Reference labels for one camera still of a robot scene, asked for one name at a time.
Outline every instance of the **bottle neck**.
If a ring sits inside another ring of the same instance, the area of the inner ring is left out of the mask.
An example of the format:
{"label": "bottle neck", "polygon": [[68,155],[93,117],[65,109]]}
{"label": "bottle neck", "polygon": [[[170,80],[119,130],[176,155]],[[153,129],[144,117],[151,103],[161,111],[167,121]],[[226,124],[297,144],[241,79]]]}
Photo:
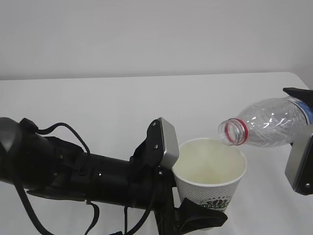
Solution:
{"label": "bottle neck", "polygon": [[248,128],[242,120],[231,118],[220,124],[219,136],[226,145],[241,145],[248,139]]}

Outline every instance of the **red ring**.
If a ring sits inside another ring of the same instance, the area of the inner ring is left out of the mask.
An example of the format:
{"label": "red ring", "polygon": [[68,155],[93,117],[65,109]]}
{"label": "red ring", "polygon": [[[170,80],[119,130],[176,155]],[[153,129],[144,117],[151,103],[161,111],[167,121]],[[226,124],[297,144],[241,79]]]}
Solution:
{"label": "red ring", "polygon": [[244,121],[242,121],[241,119],[239,119],[239,118],[234,118],[234,119],[237,120],[238,122],[240,122],[240,124],[244,127],[245,138],[244,138],[244,141],[242,143],[240,143],[240,144],[243,144],[248,139],[248,135],[249,135],[248,128],[247,128],[246,124],[244,123]]}
{"label": "red ring", "polygon": [[225,126],[225,134],[230,142],[234,142],[234,140],[231,138],[229,131],[228,131],[228,123]]}

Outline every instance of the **black cable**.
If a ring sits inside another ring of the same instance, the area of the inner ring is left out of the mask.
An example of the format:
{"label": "black cable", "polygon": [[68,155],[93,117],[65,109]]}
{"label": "black cable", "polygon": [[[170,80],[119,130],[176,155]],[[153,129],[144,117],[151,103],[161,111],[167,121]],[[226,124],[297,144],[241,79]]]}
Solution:
{"label": "black cable", "polygon": [[148,218],[148,216],[149,216],[149,214],[151,212],[153,203],[155,202],[156,194],[157,194],[157,184],[156,184],[156,180],[154,180],[154,187],[153,187],[153,191],[152,191],[152,194],[151,194],[151,199],[150,199],[148,207],[146,208],[143,216],[138,221],[138,223],[132,229],[130,229],[129,232],[127,232],[125,235],[133,235],[140,229],[140,227],[146,221],[146,219]]}
{"label": "black cable", "polygon": [[126,234],[127,233],[127,209],[128,209],[128,207],[124,207],[124,234]]}
{"label": "black cable", "polygon": [[79,142],[84,146],[86,152],[87,152],[87,158],[85,159],[84,163],[82,164],[82,166],[79,166],[79,167],[73,167],[73,166],[70,166],[71,168],[75,169],[75,170],[80,170],[81,168],[84,167],[84,165],[87,163],[87,161],[89,160],[90,158],[90,150],[88,148],[88,146],[86,145],[86,143],[83,141],[83,139],[79,136],[79,134],[68,124],[64,123],[64,122],[58,122],[44,130],[37,130],[37,133],[40,134],[40,135],[47,135],[47,134],[50,134],[52,131],[55,130],[55,128],[59,127],[59,126],[64,126],[66,127],[68,130],[70,130],[73,135],[79,140]]}
{"label": "black cable", "polygon": [[[14,166],[13,166],[11,160],[9,159],[10,156],[8,156],[6,154],[6,151],[3,148],[2,144],[0,144],[0,153],[2,156],[5,156],[4,160],[5,160],[7,170],[8,170],[7,172],[13,181],[14,187],[15,187],[15,189],[16,189],[16,191],[17,191],[17,193],[21,199],[21,202],[25,208],[25,211],[26,211],[30,221],[33,223],[33,225],[35,226],[35,228],[37,229],[37,231],[40,234],[42,234],[42,235],[54,235],[51,232],[49,232],[47,229],[45,229],[45,227],[39,221],[37,215],[34,212],[33,207],[30,204],[30,201],[26,195],[26,192],[23,188],[21,180],[19,179],[18,175],[16,174]],[[85,232],[85,235],[87,235],[87,233],[95,226],[95,224],[97,223],[97,221],[99,219],[99,213],[100,213],[99,207],[96,204],[93,204],[91,202],[87,202],[87,203],[92,205],[94,214],[93,214],[93,220],[92,220],[89,228]]]}

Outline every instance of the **cup rim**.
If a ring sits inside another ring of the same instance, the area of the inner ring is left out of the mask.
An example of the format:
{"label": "cup rim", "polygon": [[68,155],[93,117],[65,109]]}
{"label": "cup rim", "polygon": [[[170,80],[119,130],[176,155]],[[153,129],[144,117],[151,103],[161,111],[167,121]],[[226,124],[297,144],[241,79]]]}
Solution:
{"label": "cup rim", "polygon": [[[219,141],[217,139],[213,139],[213,138],[195,138],[195,139],[191,139],[191,140],[188,140],[182,144],[179,145],[179,148],[183,145],[183,144],[186,144],[186,143],[189,143],[189,142],[192,142],[192,141],[199,141],[199,140],[214,140],[214,141]],[[179,178],[180,180],[190,184],[190,185],[194,185],[194,186],[198,186],[198,187],[203,187],[203,188],[214,188],[214,187],[223,187],[223,186],[227,186],[227,185],[230,185],[234,182],[237,182],[239,180],[241,180],[241,178],[244,176],[245,172],[246,172],[246,169],[247,169],[247,165],[248,165],[248,162],[246,160],[246,156],[245,154],[243,154],[242,151],[240,151],[240,155],[242,155],[242,157],[244,158],[245,160],[245,164],[246,164],[246,167],[245,167],[245,170],[243,171],[243,173],[237,177],[236,179],[234,180],[231,180],[231,181],[228,181],[228,182],[225,182],[225,183],[220,183],[220,184],[201,184],[201,183],[196,183],[196,182],[192,182],[192,181],[189,181],[189,180],[186,180],[184,178],[182,178],[181,176],[179,176],[178,174],[175,173],[174,171],[174,167],[172,167],[172,172],[173,174],[175,175],[175,177]]]}

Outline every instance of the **white wall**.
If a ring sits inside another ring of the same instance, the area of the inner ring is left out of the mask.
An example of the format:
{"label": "white wall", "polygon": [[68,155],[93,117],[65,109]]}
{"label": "white wall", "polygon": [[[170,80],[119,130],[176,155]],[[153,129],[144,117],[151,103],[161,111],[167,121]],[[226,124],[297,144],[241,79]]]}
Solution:
{"label": "white wall", "polygon": [[312,0],[2,0],[0,79],[298,71],[312,64],[312,9]]}

